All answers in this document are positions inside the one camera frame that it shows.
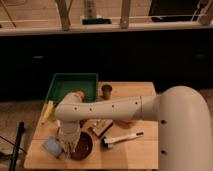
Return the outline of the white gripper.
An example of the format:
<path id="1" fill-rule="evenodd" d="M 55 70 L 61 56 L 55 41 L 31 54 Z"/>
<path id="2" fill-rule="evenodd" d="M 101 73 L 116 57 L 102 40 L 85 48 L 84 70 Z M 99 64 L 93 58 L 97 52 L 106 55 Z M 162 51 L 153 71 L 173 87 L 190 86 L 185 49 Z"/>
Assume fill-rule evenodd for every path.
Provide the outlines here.
<path id="1" fill-rule="evenodd" d="M 64 149 L 68 157 L 76 150 L 80 140 L 81 128 L 79 121 L 59 122 L 59 140 L 65 145 Z"/>

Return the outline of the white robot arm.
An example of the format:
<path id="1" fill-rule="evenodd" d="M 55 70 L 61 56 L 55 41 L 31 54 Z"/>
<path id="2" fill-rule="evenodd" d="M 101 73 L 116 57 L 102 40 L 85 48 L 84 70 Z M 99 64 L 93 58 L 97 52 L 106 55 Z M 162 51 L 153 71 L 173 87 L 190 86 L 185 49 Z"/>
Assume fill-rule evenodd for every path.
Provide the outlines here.
<path id="1" fill-rule="evenodd" d="M 196 90 L 175 86 L 159 95 L 82 103 L 66 95 L 55 109 L 65 140 L 74 142 L 83 119 L 133 119 L 158 123 L 159 171 L 213 171 L 208 104 Z"/>

